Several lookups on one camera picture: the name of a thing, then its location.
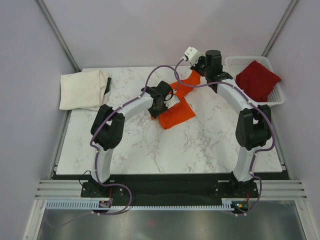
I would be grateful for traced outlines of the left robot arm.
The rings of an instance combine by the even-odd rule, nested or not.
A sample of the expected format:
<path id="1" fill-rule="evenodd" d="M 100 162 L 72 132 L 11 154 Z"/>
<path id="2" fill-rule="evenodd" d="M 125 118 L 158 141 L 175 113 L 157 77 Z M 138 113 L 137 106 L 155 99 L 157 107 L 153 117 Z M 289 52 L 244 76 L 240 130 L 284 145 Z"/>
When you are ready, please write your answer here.
<path id="1" fill-rule="evenodd" d="M 156 119 L 170 109 L 169 101 L 173 98 L 172 87 L 161 81 L 157 86 L 143 88 L 140 95 L 116 109 L 106 104 L 99 108 L 90 130 L 92 134 L 90 146 L 96 149 L 91 171 L 91 176 L 95 180 L 92 191 L 95 194 L 104 197 L 110 191 L 110 185 L 106 181 L 110 178 L 113 151 L 123 138 L 126 121 L 144 111 L 148 111 L 151 117 Z"/>

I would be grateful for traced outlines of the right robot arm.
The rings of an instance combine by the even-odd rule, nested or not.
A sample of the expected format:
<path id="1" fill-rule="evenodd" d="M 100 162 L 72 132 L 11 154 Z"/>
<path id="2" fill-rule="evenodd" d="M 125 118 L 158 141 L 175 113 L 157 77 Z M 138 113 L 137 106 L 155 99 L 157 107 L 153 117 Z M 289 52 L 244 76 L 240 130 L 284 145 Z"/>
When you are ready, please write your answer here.
<path id="1" fill-rule="evenodd" d="M 275 130 L 272 126 L 271 109 L 258 105 L 237 86 L 236 81 L 223 71 L 219 50 L 208 50 L 202 55 L 197 49 L 188 47 L 184 53 L 191 69 L 206 79 L 206 86 L 223 97 L 238 114 L 235 137 L 240 145 L 236 166 L 232 172 L 235 181 L 229 191 L 235 197 L 247 191 L 245 182 L 253 179 L 257 154 L 275 147 Z"/>

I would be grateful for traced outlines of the orange t shirt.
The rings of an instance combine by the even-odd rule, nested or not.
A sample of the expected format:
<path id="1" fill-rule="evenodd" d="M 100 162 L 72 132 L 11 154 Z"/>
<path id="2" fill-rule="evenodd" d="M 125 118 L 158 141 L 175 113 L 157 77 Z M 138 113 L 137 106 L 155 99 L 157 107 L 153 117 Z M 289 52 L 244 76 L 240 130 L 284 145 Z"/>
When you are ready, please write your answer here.
<path id="1" fill-rule="evenodd" d="M 201 83 L 201 75 L 192 70 L 189 77 L 181 81 L 187 85 L 197 86 Z M 169 110 L 160 114 L 156 118 L 151 116 L 151 119 L 157 119 L 161 127 L 164 130 L 167 130 L 194 118 L 196 114 L 185 99 L 185 96 L 192 92 L 193 89 L 193 87 L 179 84 L 175 93 L 175 96 L 179 99 L 179 103 L 175 104 Z"/>

